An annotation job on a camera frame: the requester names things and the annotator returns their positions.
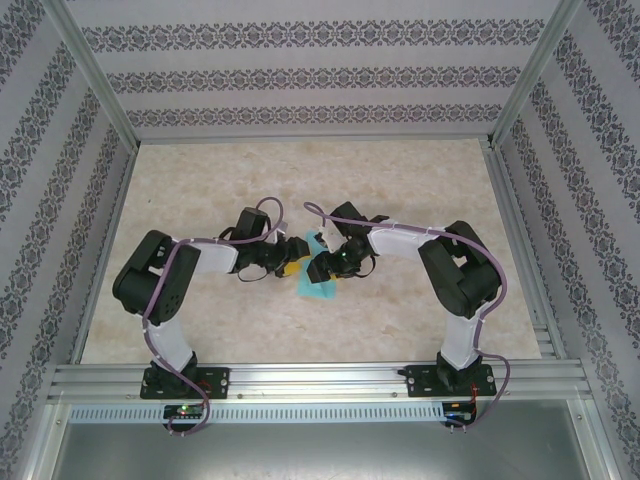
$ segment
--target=blue towel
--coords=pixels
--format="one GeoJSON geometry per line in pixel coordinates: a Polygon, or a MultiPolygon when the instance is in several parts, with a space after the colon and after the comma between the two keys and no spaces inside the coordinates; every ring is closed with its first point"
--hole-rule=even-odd
{"type": "MultiPolygon", "coordinates": [[[[320,252],[327,251],[326,247],[323,247],[318,241],[313,238],[318,232],[308,231],[306,241],[309,244],[309,250],[311,250],[311,258],[314,258],[320,252]]],[[[307,267],[311,260],[305,260],[302,262],[302,271],[300,272],[300,280],[298,281],[298,295],[301,297],[315,297],[315,298],[334,298],[336,296],[336,281],[329,280],[322,283],[311,283],[309,275],[307,275],[307,267]]]]}

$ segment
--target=gray metal panel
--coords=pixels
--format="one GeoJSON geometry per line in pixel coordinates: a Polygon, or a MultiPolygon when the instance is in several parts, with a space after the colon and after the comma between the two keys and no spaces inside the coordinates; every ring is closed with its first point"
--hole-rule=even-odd
{"type": "Polygon", "coordinates": [[[56,479],[589,478],[563,401],[505,402],[468,434],[433,423],[69,425],[56,479]]]}

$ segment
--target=beige floor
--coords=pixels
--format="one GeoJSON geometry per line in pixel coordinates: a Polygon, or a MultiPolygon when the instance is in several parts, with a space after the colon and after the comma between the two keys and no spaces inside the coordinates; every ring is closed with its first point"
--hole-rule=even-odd
{"type": "MultiPolygon", "coordinates": [[[[318,225],[302,203],[350,200],[366,216],[423,226],[468,221],[502,261],[505,304],[481,346],[539,358],[513,259],[477,141],[250,143],[140,150],[84,351],[83,363],[146,363],[139,320],[111,296],[118,270],[150,229],[214,236],[265,195],[282,199],[291,235],[318,225]]],[[[271,215],[275,208],[266,207],[271,215]]],[[[181,309],[202,362],[431,360],[445,311],[421,265],[381,257],[367,279],[343,280],[333,300],[297,295],[298,278],[240,283],[195,277],[181,309]]]]}

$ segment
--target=patterned wall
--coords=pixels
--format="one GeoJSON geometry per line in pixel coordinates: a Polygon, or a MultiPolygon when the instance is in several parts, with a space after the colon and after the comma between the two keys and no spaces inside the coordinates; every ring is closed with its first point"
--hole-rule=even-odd
{"type": "Polygon", "coordinates": [[[70,1],[142,139],[490,133],[557,0],[70,1]]]}
{"type": "Polygon", "coordinates": [[[502,146],[572,356],[640,478],[640,2],[580,7],[502,146]]]}
{"type": "Polygon", "coordinates": [[[67,363],[128,155],[37,0],[0,4],[0,479],[67,363]]]}

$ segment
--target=purple cable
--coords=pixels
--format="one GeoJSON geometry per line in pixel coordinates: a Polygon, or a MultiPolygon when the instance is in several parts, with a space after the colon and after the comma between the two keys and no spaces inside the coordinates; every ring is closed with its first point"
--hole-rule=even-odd
{"type": "Polygon", "coordinates": [[[184,436],[187,436],[187,435],[192,435],[192,434],[196,433],[199,430],[202,430],[204,428],[204,426],[207,424],[207,422],[209,421],[209,417],[211,415],[211,405],[209,403],[209,397],[207,396],[207,393],[203,389],[201,389],[194,382],[192,382],[187,377],[182,375],[182,373],[180,373],[178,370],[173,368],[171,366],[171,364],[169,364],[169,362],[167,362],[164,358],[162,358],[162,355],[160,355],[160,353],[158,352],[158,350],[156,349],[156,347],[153,345],[153,343],[151,341],[151,334],[149,333],[149,316],[151,315],[151,312],[153,312],[153,309],[156,306],[156,302],[158,301],[158,297],[160,296],[160,293],[162,292],[162,287],[164,286],[164,282],[167,279],[167,275],[169,274],[169,271],[171,269],[171,265],[173,264],[173,261],[176,258],[178,250],[182,246],[188,245],[188,244],[194,244],[194,243],[196,243],[196,244],[197,243],[214,243],[214,244],[218,244],[219,243],[219,244],[223,244],[223,245],[242,245],[242,244],[247,244],[247,243],[252,243],[252,242],[259,242],[259,241],[265,240],[273,232],[275,232],[280,227],[280,225],[282,224],[282,219],[284,218],[284,206],[282,205],[282,202],[279,199],[277,199],[276,197],[264,197],[262,200],[260,200],[258,202],[258,204],[256,205],[256,208],[260,208],[260,206],[263,203],[267,202],[267,201],[276,202],[278,204],[278,208],[280,210],[280,213],[278,215],[278,220],[273,224],[271,229],[269,229],[267,232],[263,233],[262,235],[260,235],[258,237],[249,238],[249,239],[246,239],[246,240],[224,240],[224,239],[221,239],[221,238],[185,238],[185,239],[180,240],[179,242],[177,242],[175,244],[175,246],[171,249],[171,253],[169,254],[169,257],[167,258],[167,262],[164,265],[164,269],[162,271],[162,274],[160,275],[160,279],[158,280],[158,283],[156,284],[156,288],[153,291],[153,294],[151,295],[151,299],[149,300],[149,304],[147,305],[146,310],[142,314],[142,331],[144,333],[144,341],[147,344],[147,347],[149,347],[149,350],[151,350],[151,353],[155,357],[156,361],[158,363],[160,363],[166,370],[168,370],[169,372],[173,373],[176,377],[178,377],[180,380],[182,380],[188,386],[193,388],[198,393],[198,395],[200,395],[202,397],[202,402],[205,404],[206,413],[205,413],[204,418],[200,421],[200,423],[198,423],[197,425],[194,425],[192,428],[190,428],[186,432],[176,432],[175,430],[173,430],[172,425],[173,425],[173,420],[175,419],[175,417],[171,417],[169,419],[169,423],[167,425],[168,430],[169,430],[169,434],[171,434],[171,435],[180,434],[181,437],[184,437],[184,436]]]}
{"type": "Polygon", "coordinates": [[[502,268],[502,265],[500,265],[500,262],[498,262],[498,259],[496,257],[494,257],[489,252],[489,250],[487,250],[482,245],[474,242],[473,240],[469,240],[468,238],[462,237],[460,235],[456,235],[454,233],[445,232],[443,230],[436,230],[436,229],[433,229],[433,228],[424,228],[424,227],[415,227],[413,225],[405,225],[405,224],[402,224],[402,223],[374,223],[374,222],[364,222],[362,220],[348,220],[348,219],[344,219],[344,218],[340,218],[340,217],[334,217],[332,215],[328,215],[328,214],[324,213],[322,208],[320,208],[315,203],[304,202],[303,206],[304,206],[305,209],[307,209],[309,212],[313,213],[314,215],[318,215],[318,216],[322,217],[322,224],[323,225],[326,223],[327,220],[331,220],[333,222],[349,223],[349,224],[352,224],[352,225],[361,225],[363,227],[392,228],[392,229],[393,228],[397,228],[397,229],[409,230],[409,231],[417,232],[417,233],[426,233],[426,234],[429,234],[429,235],[438,235],[438,236],[449,238],[451,240],[455,240],[456,242],[467,244],[471,248],[479,251],[485,257],[487,257],[489,259],[489,261],[493,265],[493,268],[495,268],[496,272],[498,272],[498,276],[500,277],[500,282],[502,284],[502,288],[500,289],[500,295],[498,295],[498,298],[489,307],[487,307],[487,309],[484,310],[478,317],[478,326],[476,328],[476,332],[475,332],[475,335],[473,337],[473,348],[479,355],[482,355],[483,357],[494,358],[496,360],[502,361],[504,363],[504,366],[505,366],[505,374],[504,374],[504,382],[502,382],[502,386],[500,387],[500,389],[496,393],[496,396],[494,397],[493,401],[489,404],[489,406],[482,413],[482,415],[480,417],[478,417],[476,419],[476,421],[473,422],[471,425],[464,426],[464,425],[460,424],[462,426],[462,429],[465,432],[467,430],[470,430],[471,428],[475,428],[478,425],[478,423],[480,422],[480,420],[485,418],[487,416],[487,414],[489,414],[495,408],[495,405],[498,403],[498,401],[500,400],[500,398],[504,394],[504,392],[505,392],[505,390],[507,388],[507,385],[509,383],[509,379],[511,378],[511,364],[509,363],[509,360],[507,360],[502,355],[498,355],[497,353],[485,353],[482,350],[480,350],[480,346],[479,346],[480,332],[482,331],[482,325],[484,324],[485,317],[489,313],[493,312],[496,308],[498,308],[500,306],[500,304],[504,301],[505,297],[507,296],[507,276],[504,273],[504,269],[502,268]]]}

